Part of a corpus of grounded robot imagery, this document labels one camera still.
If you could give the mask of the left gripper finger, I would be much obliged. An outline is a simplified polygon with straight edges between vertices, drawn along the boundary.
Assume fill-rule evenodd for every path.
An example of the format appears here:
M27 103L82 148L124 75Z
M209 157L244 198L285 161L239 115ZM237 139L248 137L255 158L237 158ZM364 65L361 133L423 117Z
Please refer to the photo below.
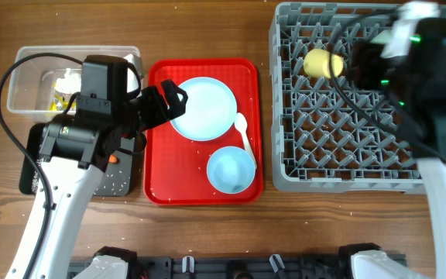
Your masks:
M182 116L186 112L188 95L185 91L170 91L166 93L171 119Z
M162 81L161 87L166 97L184 96L184 91L180 89L171 79Z

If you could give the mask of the yellow plastic cup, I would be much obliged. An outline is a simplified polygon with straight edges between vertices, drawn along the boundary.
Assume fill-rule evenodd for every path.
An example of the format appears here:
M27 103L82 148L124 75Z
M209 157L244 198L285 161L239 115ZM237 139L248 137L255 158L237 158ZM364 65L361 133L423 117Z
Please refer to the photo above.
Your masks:
M330 62L332 62L332 70L335 77L343 71L344 61L343 59L333 54L330 57L330 52L322 49L313 49L307 53L304 58L304 72L306 75L313 78L319 78L321 76L325 78L331 78Z

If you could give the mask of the orange carrot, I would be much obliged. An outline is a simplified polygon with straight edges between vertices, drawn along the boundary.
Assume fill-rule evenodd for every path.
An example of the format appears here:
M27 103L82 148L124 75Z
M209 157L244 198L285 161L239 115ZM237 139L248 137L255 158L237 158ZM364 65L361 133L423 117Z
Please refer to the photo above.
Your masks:
M116 163L118 162L118 158L117 158L114 154L112 154L112 155L109 157L109 162L110 162L111 164L116 164Z

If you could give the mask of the white tissue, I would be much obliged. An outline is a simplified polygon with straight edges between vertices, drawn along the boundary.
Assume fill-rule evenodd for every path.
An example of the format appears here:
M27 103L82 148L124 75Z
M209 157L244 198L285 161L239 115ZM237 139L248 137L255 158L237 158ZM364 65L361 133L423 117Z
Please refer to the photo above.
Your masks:
M54 84L54 89L59 93L70 95L80 91L81 75L71 68L67 68L64 76L57 78Z

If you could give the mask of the yellow silver foil wrapper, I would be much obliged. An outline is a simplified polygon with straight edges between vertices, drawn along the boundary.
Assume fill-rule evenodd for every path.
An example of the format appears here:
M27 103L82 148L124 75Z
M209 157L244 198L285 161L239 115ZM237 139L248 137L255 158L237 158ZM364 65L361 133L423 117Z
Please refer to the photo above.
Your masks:
M65 88L59 88L55 86L53 88L52 101L50 103L50 111L63 111L69 105L72 95L76 91L67 90Z

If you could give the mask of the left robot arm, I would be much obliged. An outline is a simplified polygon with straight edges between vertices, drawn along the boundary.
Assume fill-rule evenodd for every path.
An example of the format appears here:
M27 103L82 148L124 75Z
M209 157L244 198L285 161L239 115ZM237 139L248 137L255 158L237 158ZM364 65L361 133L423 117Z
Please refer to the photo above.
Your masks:
M62 278L67 275L85 210L101 183L110 156L122 139L186 111L187 93L173 81L128 91L135 66L121 57L90 55L81 61L81 88L63 111L43 125L38 153L32 155L0 124L37 173L40 184L9 278Z

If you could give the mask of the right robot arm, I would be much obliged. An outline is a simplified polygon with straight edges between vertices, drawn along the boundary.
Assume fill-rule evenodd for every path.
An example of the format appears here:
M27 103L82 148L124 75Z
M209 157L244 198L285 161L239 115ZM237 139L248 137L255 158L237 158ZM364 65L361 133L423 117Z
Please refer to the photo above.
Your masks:
M400 114L383 132L409 143L430 208L436 275L446 278L446 18L403 18L389 11L385 43L356 43L348 79L365 90L381 91Z

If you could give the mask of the grey dishwasher rack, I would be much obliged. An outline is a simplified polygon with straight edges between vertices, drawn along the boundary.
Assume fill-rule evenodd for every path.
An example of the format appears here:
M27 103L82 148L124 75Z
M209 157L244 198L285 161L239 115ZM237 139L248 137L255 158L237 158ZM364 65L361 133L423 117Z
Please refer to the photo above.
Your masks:
M388 4L283 2L269 28L273 84L273 183L281 191L424 193L410 145L379 130L400 115L379 91L348 81L356 42L390 30ZM331 78L304 72L313 49L340 56L343 71Z

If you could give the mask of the light blue plate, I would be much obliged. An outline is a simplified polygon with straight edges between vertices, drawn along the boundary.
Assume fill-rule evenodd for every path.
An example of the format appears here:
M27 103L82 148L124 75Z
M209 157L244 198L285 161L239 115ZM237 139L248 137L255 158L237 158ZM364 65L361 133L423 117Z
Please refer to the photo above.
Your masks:
M193 77L179 88L187 93L186 112L170 123L183 137L210 141L225 134L233 125L237 102L232 90L212 77Z

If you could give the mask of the red plastic tray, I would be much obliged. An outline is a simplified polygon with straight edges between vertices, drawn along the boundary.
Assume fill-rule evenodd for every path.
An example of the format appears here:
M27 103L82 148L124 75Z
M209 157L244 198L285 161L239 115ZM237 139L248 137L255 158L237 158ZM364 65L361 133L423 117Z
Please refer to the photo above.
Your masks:
M241 146L234 128L209 142L181 136L170 123L146 132L143 187L156 205L235 205L256 200L263 191L262 133L259 107L259 75L245 58L172 59L156 62L149 71L149 84L160 86L170 79L176 84L196 77L215 78L229 87L237 109L247 120L250 146L257 160L256 177L238 194L216 190L208 180L210 156L224 146Z

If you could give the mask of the white plastic spoon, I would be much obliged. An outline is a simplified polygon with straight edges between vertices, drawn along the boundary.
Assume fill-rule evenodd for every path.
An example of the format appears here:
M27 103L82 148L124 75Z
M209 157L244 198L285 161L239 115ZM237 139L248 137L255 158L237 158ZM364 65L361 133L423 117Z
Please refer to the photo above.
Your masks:
M241 112L238 112L235 116L234 127L241 134L244 150L251 157L254 163L254 168L257 168L256 158L252 151L249 138L247 136L248 123L245 116Z

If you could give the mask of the blue bowl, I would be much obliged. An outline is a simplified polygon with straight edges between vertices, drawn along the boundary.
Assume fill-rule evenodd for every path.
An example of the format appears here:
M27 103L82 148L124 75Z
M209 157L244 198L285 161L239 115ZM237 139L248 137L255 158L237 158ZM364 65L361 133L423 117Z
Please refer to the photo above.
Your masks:
M206 174L209 183L217 191L236 195L247 190L256 177L256 163L237 146L224 146L208 159Z

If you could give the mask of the clear plastic bin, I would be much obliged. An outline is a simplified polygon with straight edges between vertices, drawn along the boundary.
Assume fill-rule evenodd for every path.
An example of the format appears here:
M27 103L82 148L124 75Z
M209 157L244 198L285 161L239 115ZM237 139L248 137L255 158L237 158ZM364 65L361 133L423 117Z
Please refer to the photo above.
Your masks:
M108 55L124 58L135 54L141 58L135 46L24 46L17 53L21 60L36 53L59 53L80 61L89 55ZM81 65L72 61L41 57L29 60L12 72L7 109L34 122L48 122L61 111L50 111L53 88L57 78L62 78L67 68L81 74Z

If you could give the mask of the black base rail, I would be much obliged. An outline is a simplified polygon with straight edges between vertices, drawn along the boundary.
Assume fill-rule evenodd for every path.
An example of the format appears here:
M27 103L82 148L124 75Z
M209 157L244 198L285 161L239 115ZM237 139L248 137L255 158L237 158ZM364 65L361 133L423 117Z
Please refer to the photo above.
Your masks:
M342 246L336 254L285 257L139 257L103 247L88 260L72 261L66 278L415 278L403 254L388 254L374 243Z

